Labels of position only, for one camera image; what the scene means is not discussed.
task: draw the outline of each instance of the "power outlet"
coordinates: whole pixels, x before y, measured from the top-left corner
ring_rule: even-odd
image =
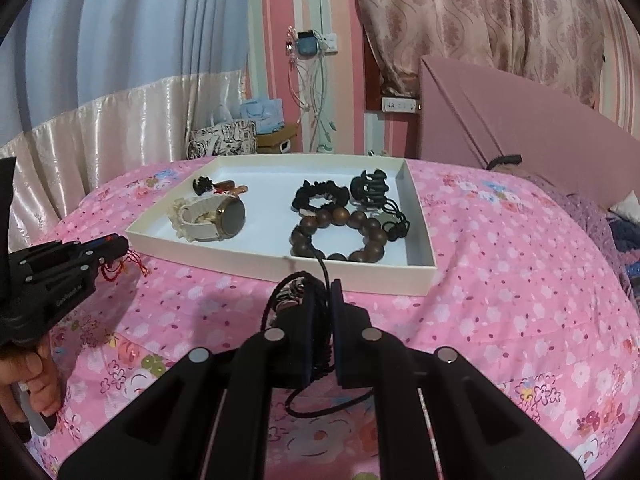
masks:
[[[338,35],[335,32],[332,32],[331,34],[320,34],[320,41],[325,45],[325,54],[334,54],[335,52],[338,52]]]
[[[383,97],[382,111],[400,114],[415,114],[418,105],[415,99],[404,97]]]

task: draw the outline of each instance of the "black and white patterned bag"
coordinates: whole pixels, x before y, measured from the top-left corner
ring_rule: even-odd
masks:
[[[255,121],[247,120],[191,130],[187,136],[187,158],[257,153],[255,131]]]

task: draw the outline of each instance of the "watch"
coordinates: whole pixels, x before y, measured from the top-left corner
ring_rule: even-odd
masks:
[[[188,242],[233,238],[244,226],[244,216],[244,203],[231,194],[179,198],[169,211],[178,238]]]

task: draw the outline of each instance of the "wall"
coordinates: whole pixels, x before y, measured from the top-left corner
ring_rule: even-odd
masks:
[[[285,53],[287,28],[315,29],[338,35],[338,52],[327,56],[328,92],[323,115],[333,121],[335,153],[387,151],[414,156],[417,118],[365,112],[362,28],[356,0],[249,0],[250,58],[248,91],[252,96],[281,98],[285,120],[300,117],[289,90],[289,60]],[[298,76],[291,77],[298,91]],[[308,146],[309,124],[301,123],[296,149]]]

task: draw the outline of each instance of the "blue curtain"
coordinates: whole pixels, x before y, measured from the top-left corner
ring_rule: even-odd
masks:
[[[114,92],[170,76],[243,70],[247,5],[30,0],[0,46],[0,146]]]

